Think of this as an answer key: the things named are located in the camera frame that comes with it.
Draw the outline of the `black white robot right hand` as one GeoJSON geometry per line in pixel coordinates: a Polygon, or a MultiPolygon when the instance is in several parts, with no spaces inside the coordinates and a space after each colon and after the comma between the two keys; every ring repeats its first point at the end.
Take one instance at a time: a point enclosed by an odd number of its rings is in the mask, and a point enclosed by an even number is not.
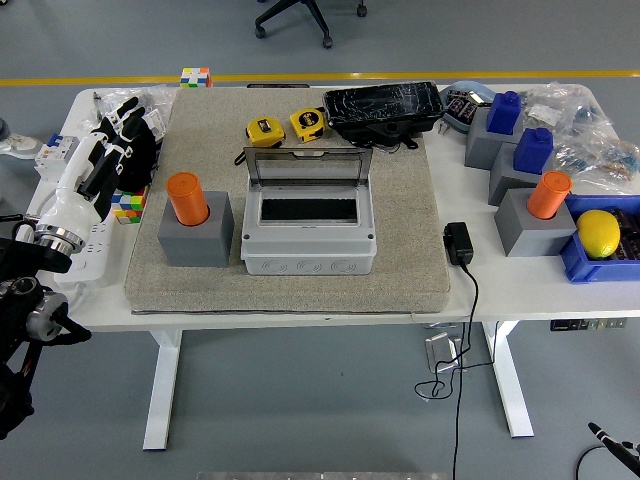
{"type": "Polygon", "coordinates": [[[639,455],[632,453],[632,450],[639,451],[638,445],[630,442],[618,442],[593,422],[588,423],[588,428],[615,458],[636,475],[639,475],[639,455]]]}

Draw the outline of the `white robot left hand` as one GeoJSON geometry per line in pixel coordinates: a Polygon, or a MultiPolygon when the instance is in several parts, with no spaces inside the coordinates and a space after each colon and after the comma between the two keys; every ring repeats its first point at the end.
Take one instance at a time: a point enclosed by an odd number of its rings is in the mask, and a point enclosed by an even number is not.
{"type": "Polygon", "coordinates": [[[132,97],[80,141],[58,181],[53,206],[37,223],[38,243],[57,238],[78,250],[106,218],[116,190],[137,191],[151,182],[156,139],[144,115],[132,97]]]}

